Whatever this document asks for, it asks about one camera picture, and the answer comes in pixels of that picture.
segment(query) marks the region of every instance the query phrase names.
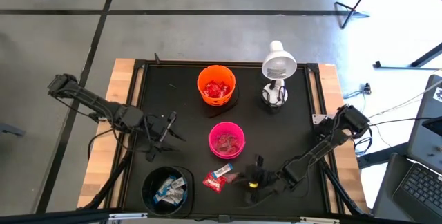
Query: wooden table frame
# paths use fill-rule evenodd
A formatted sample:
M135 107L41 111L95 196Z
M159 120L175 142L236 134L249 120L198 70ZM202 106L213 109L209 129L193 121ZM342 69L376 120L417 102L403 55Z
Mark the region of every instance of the wooden table frame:
M136 75L133 75L135 59L116 59L110 83L106 94L106 99L109 101L119 102L125 104L128 99L128 89L130 88L131 80L134 77L135 87L132 95L132 105L136 105L138 95L140 94L141 78L143 68L138 70ZM328 114L334 114L336 109L344 105L343 97L340 91L336 67L333 64L319 64L320 84L322 85L322 93L324 97L325 110ZM316 89L316 78L313 72L309 74L311 82L311 94L313 95L315 112L320 113L320 97ZM100 122L97 128L97 133L101 133L110 129L109 123ZM127 142L128 136L124 137L124 142ZM103 187L104 183L109 178L113 169L113 161L115 152L117 150L117 143L112 133L107 133L98 137L94 141L94 145L90 154L86 175L83 181L83 187L78 200L78 207L85 206L94 197L96 193ZM124 156L125 151L122 151L120 158ZM368 208L365 202L363 188L361 184L361 177L359 174L358 163L354 153L352 142L334 149L336 157L336 165L338 168L338 176L341 184L350 195L352 200L365 212L368 213ZM117 199L120 193L122 177L115 183L113 188L113 195L110 199L110 206L117 206ZM333 213L338 213L336 197L334 189L330 181L327 179L327 187L329 191L330 207Z

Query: white lamp shade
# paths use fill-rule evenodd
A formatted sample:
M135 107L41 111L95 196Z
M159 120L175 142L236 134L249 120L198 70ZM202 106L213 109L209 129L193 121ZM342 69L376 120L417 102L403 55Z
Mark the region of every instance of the white lamp shade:
M293 56L284 51L280 41L270 44L270 54L262 63L262 74L271 80L283 80L292 76L298 65Z

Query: black trash bin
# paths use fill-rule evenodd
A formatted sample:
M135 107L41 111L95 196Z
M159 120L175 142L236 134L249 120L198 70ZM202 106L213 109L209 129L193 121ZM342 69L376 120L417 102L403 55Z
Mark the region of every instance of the black trash bin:
M183 177L186 184L182 186L182 189L186 194L178 205L166 203L163 200L155 204L153 197L169 176L175 176L177 179ZM147 210L152 214L158 216L188 216L193 204L193 175L183 167L159 167L144 179L142 199Z

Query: lamp base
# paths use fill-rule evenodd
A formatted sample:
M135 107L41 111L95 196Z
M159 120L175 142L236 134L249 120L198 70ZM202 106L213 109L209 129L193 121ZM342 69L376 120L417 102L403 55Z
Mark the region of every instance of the lamp base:
M262 90L262 98L267 105L279 107L287 101L289 94L284 85L284 80L277 80L273 89L270 89L270 83L264 87Z

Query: candy wrapper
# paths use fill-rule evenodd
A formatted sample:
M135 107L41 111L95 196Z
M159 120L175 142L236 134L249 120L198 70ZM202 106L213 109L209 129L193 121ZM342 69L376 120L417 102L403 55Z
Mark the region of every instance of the candy wrapper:
M181 178L178 178L177 180L174 180L172 182L171 186L172 186L172 189L177 189L185 184L186 184L186 181L184 180L184 178L181 177Z
M162 200L165 201L166 203L174 204L175 206L178 204L178 203L176 203L176 202L173 200L173 198L170 197L170 196L166 196L166 197L164 197Z
M226 183L226 178L224 176L221 176L217 179L215 179L212 176L212 173L209 173L206 178L202 181L204 185L207 187L215 190L215 192L220 193L222 191L222 188L224 187L224 184Z
M175 176L169 176L164 183L161 185L161 187L158 189L158 195L164 196L166 195L167 190L169 187L171 187L172 182L175 180Z
M233 166L231 164L226 164L221 169L218 169L214 172L212 172L212 176L214 179L218 179L222 175L226 174L227 172L231 171L233 169Z
M158 202L160 202L160 201L163 200L164 198L166 198L166 196L160 196L159 194L156 194L156 195L153 197L153 202L154 202L155 204L157 204Z
M225 156L235 154L240 150L240 141L230 133L219 135L216 138L215 150Z
M209 82L203 93L212 98L219 98L225 96L230 92L230 86L226 85L224 82L217 83L215 81Z

